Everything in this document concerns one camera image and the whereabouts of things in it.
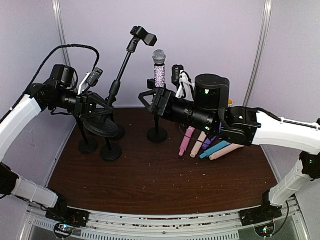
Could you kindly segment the black small-mic stand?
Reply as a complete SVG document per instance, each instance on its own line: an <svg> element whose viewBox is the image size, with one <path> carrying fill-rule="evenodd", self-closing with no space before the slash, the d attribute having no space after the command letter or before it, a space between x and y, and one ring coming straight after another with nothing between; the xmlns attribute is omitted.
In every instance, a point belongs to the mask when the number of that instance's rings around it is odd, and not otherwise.
<svg viewBox="0 0 320 240"><path fill-rule="evenodd" d="M119 144L112 143L109 138L105 137L105 145L100 150L100 157L103 161L113 162L122 156L122 148Z"/></svg>

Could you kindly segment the purple microphone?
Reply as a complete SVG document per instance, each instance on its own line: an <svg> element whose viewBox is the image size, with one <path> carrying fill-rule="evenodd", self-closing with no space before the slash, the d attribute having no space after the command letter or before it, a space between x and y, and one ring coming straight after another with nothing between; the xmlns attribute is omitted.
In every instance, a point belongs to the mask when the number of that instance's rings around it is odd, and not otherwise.
<svg viewBox="0 0 320 240"><path fill-rule="evenodd" d="M217 139L217 137L217 135L212 138L207 137L204 143L202 144L202 149L207 150L210 147L210 145Z"/></svg>

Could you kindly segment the black pink-mic stand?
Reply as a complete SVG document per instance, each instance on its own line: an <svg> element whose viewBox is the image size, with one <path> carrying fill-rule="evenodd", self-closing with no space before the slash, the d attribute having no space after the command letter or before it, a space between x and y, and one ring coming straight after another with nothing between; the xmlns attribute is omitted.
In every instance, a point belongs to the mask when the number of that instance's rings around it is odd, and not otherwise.
<svg viewBox="0 0 320 240"><path fill-rule="evenodd" d="M126 49L127 54L119 70L117 78L113 81L109 95L105 99L109 107L114 109L113 103L117 100L117 95L121 87L121 79L129 62L129 59L133 53L135 53L138 43L143 41L145 45L153 47L157 42L157 36L155 34L147 32L142 26L134 26L130 31L132 39ZM118 133L117 125L111 120L110 115L97 116L85 120L84 126L89 132L97 136L111 139L115 137Z"/></svg>

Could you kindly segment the blue-head microphone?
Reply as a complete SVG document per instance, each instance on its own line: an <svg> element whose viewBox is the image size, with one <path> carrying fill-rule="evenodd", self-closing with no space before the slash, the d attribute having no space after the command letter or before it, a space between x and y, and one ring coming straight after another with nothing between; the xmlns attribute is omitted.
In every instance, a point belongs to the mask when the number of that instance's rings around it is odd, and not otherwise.
<svg viewBox="0 0 320 240"><path fill-rule="evenodd" d="M200 159L204 159L204 158L207 158L209 156L211 156L212 154L222 150L223 148L227 147L229 145L228 142L226 141L221 141L219 143L217 143L216 145L208 148L207 150L205 150L200 156L199 158Z"/></svg>

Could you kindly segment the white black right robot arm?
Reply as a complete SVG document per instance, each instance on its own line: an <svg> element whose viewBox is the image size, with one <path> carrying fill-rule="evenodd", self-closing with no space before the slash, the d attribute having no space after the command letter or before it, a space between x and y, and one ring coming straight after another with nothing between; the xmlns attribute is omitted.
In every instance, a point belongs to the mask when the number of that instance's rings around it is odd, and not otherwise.
<svg viewBox="0 0 320 240"><path fill-rule="evenodd" d="M241 146L273 145L301 151L293 170L266 193L256 210L259 220L268 220L302 186L320 176L320 124L278 117L263 108L229 106L227 78L204 73L194 81L180 66L174 66L173 81L188 84L193 99L186 100L168 90L162 80L147 81L153 99L147 109L154 116L193 127L209 138L219 137Z"/></svg>

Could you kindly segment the glitter silver-head microphone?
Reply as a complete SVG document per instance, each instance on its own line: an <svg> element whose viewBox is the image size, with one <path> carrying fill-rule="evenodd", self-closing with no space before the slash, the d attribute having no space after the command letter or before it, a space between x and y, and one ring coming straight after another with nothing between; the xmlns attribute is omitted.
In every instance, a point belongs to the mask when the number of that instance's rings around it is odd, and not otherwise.
<svg viewBox="0 0 320 240"><path fill-rule="evenodd" d="M157 49L153 52L152 59L154 62L154 81L156 88L166 87L166 54L162 49Z"/></svg>

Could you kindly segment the black glitter-mic stand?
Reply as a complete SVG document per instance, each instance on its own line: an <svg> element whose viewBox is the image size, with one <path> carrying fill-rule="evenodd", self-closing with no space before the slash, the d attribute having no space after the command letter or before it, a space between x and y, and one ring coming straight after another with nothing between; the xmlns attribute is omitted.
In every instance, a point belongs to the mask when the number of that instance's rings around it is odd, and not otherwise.
<svg viewBox="0 0 320 240"><path fill-rule="evenodd" d="M168 132L164 128L160 127L159 122L160 122L160 118L157 115L155 115L154 116L155 127L150 128L147 131L147 138L152 143L162 143L167 140Z"/></svg>

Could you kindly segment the pale pink small microphone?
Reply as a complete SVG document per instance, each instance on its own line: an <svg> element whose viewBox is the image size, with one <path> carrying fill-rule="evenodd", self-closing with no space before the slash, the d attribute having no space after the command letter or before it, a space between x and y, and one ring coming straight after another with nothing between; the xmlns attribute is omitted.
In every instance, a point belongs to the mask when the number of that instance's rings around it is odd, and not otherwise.
<svg viewBox="0 0 320 240"><path fill-rule="evenodd" d="M201 132L201 134L199 135L196 143L194 144L194 147L192 148L191 152L190 152L190 157L191 158L195 158L197 156L197 154L199 153L203 143L205 142L207 138L207 135L204 131Z"/></svg>

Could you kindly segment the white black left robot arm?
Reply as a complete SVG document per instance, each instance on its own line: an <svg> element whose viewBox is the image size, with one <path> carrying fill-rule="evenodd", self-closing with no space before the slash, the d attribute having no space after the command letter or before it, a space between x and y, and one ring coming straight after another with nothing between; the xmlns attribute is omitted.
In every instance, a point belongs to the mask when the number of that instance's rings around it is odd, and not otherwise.
<svg viewBox="0 0 320 240"><path fill-rule="evenodd" d="M97 84L102 73L100 68L94 68L83 79L78 92L71 86L73 77L78 75L76 70L62 64L54 65L49 79L44 83L32 83L19 103L0 122L0 158L5 158L29 122L46 109L52 112L57 108L67 110L76 118L81 130L87 129L108 139L115 138L119 127L111 117L114 109L101 96L89 90ZM61 222L72 218L72 211L62 195L25 179L3 163L0 165L0 193L50 209Z"/></svg>

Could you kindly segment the beige pink microphone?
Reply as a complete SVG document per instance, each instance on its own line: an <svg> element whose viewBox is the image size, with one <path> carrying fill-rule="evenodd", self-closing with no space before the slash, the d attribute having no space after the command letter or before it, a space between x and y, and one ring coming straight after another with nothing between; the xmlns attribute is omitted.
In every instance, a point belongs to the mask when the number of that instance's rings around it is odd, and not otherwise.
<svg viewBox="0 0 320 240"><path fill-rule="evenodd" d="M217 159L219 159L219 158L221 158L221 157L223 157L223 156L225 156L225 155L227 155L227 154L229 154L229 153L231 153L231 152L233 152L233 151L235 151L237 149L241 149L243 147L244 147L244 145L239 145L239 144L234 144L234 143L230 144L230 145L226 146L225 148L223 148L223 149L213 153L212 155L210 155L209 159L211 161L217 160Z"/></svg>

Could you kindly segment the black blue-mic stand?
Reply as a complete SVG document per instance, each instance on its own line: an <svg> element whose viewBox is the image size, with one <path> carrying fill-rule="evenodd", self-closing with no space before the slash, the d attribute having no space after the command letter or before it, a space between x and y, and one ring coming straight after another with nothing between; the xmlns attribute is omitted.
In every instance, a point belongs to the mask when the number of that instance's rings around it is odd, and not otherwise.
<svg viewBox="0 0 320 240"><path fill-rule="evenodd" d="M120 124L115 122L115 118L114 118L113 114L110 115L110 119L116 124L116 126L118 128L117 135L112 137L111 139L112 140L120 140L120 139L122 139L126 134L125 127L123 125L120 125Z"/></svg>

